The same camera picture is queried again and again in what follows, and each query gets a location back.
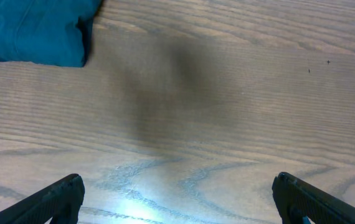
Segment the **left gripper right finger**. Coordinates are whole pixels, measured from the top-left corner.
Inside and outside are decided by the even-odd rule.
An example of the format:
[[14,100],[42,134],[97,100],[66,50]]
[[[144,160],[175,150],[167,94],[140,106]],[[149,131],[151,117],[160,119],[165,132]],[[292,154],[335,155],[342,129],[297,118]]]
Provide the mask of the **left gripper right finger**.
[[272,184],[283,224],[355,224],[355,207],[287,172]]

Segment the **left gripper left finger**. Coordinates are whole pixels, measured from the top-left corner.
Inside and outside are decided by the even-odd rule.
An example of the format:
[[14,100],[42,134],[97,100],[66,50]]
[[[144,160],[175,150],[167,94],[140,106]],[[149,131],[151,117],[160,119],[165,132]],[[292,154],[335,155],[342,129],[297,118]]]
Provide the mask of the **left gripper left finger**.
[[85,187],[70,174],[0,212],[0,224],[77,224]]

